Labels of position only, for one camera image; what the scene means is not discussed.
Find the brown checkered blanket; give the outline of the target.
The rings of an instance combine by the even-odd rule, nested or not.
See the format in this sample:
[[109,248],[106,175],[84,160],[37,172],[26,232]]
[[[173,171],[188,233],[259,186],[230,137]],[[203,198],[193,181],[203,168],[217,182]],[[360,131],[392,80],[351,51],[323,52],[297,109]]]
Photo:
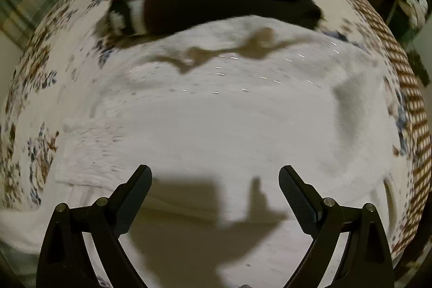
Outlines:
[[407,193],[401,214],[390,235],[393,257],[413,241],[431,191],[431,133],[425,103],[406,53],[390,29],[367,0],[313,0],[322,10],[319,30],[329,31],[379,54],[390,71],[395,90],[393,111],[397,118],[400,145],[395,156],[407,161]]

